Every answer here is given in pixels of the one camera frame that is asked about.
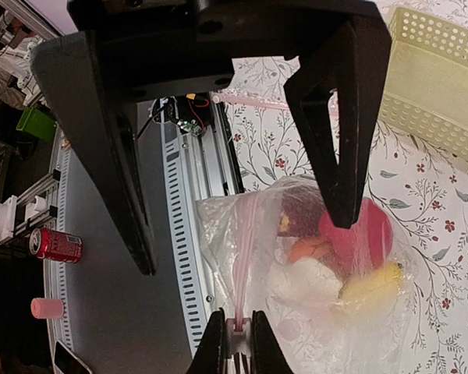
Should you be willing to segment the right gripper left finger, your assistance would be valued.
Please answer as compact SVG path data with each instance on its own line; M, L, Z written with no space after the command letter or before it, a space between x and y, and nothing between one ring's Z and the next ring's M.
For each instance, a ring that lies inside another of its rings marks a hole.
M219 309L211 314L200 344L189 367L189 374L226 373L225 312Z

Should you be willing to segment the yellow toy mango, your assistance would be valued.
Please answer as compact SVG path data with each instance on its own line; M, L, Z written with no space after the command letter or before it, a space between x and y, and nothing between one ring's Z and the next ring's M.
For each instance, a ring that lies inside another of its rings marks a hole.
M364 276L351 277L340 291L340 305L350 315L374 311L395 300L402 283L402 264L387 262Z

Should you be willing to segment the red toy apple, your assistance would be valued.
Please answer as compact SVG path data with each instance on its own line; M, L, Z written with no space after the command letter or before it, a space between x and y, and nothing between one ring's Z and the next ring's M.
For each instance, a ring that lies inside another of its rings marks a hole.
M393 230L388 215L371 199L363 198L358 221L350 228L337 228L325 212L319 232L332 245L346 273L358 274L383 266L392 250Z

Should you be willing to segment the clear zip top bag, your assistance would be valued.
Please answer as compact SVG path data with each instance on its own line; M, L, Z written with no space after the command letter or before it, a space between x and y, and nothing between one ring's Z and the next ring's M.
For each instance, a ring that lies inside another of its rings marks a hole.
M214 305L242 328L268 318L295 373L397 373L413 318L417 262L401 228L371 199L337 228L317 183L197 203Z

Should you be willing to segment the orange toy orange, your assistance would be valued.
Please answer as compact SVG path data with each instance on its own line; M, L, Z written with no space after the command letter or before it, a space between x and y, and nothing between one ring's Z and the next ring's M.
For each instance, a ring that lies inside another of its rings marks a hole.
M288 261L295 263L302 258L312 258L318 261L324 261L334 256L334 250L331 243L322 237L300 238L292 244L289 252Z

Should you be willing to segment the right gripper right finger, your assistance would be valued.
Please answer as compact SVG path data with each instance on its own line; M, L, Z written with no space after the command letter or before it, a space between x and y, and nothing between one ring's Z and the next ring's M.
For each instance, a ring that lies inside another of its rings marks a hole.
M263 311L252 314L250 365L252 373L293 374Z

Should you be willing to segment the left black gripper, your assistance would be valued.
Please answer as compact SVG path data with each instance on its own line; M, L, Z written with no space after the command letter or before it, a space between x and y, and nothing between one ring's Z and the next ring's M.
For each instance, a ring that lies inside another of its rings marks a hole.
M226 88L237 58L297 58L288 101L354 91L378 40L369 1L71 1L104 88L140 101Z

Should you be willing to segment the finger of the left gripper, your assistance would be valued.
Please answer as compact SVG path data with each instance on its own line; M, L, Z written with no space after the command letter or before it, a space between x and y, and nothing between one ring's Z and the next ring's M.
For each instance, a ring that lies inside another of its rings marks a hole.
M392 39L382 19L348 19L285 83L285 97L338 228L360 215Z
M155 238L144 196L137 139L125 112L122 64L94 31L41 43L31 70L140 272L157 272Z

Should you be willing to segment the white toy garlic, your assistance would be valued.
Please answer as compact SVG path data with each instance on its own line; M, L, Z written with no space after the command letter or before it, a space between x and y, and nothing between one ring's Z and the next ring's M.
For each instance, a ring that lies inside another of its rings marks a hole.
M343 286L333 270L312 258L272 263L265 279L268 308L282 305L316 314L329 313L338 302Z

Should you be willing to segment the dark red toy fruit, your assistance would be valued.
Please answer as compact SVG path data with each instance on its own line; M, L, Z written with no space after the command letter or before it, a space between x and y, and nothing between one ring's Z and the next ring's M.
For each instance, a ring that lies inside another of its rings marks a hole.
M319 220L325 211L316 185L298 185L282 193L278 236L305 238L319 235Z

